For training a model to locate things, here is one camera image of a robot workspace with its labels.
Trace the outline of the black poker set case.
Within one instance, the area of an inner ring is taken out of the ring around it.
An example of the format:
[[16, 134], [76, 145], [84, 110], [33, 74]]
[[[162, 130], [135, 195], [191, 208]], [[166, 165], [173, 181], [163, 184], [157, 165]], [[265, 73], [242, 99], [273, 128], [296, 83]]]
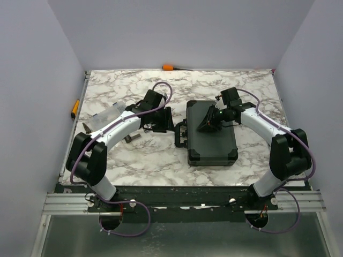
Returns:
[[214, 101], [188, 101], [186, 118], [175, 126], [175, 146], [187, 149], [187, 162], [192, 167], [228, 167], [238, 159], [233, 123], [224, 123], [216, 131], [211, 128], [198, 130], [212, 105], [215, 105]]

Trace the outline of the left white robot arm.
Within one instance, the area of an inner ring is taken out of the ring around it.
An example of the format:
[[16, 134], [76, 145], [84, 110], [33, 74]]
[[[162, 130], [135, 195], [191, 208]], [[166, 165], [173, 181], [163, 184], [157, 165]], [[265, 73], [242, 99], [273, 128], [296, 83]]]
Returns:
[[166, 95], [148, 90], [144, 98], [127, 106], [112, 122], [91, 133], [78, 133], [72, 143], [66, 169], [83, 180], [101, 197], [100, 205], [114, 211], [119, 204], [116, 187], [106, 177], [108, 152], [129, 134], [150, 125], [154, 132], [173, 131], [171, 108]]

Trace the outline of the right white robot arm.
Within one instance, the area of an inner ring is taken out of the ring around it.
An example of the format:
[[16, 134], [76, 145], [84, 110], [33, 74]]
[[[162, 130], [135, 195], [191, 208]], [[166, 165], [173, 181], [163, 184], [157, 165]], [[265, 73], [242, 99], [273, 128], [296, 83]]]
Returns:
[[300, 174], [316, 170], [316, 161], [309, 149], [307, 134], [302, 129], [293, 130], [283, 126], [259, 110], [256, 104], [243, 102], [236, 87], [225, 89], [216, 97], [217, 103], [209, 107], [198, 125], [199, 132], [214, 132], [222, 129], [223, 122], [236, 122], [253, 130], [270, 147], [269, 169], [261, 179], [249, 187], [247, 205], [254, 210], [266, 204], [270, 196], [289, 181], [299, 181]]

